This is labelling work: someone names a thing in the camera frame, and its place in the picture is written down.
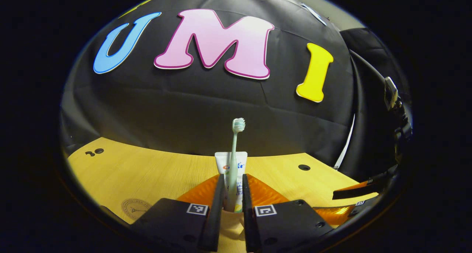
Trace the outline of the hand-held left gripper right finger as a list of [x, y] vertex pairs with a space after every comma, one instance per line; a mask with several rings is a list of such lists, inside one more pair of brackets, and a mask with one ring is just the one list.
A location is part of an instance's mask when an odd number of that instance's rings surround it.
[[253, 206], [246, 174], [242, 177], [246, 250], [253, 253], [298, 253], [314, 247], [333, 231], [304, 200]]

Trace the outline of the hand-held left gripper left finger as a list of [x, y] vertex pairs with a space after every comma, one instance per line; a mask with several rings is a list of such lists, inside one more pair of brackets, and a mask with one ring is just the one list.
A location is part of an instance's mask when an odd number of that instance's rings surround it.
[[211, 206], [162, 198], [130, 229], [156, 252], [216, 252], [224, 190], [224, 176], [220, 174]]

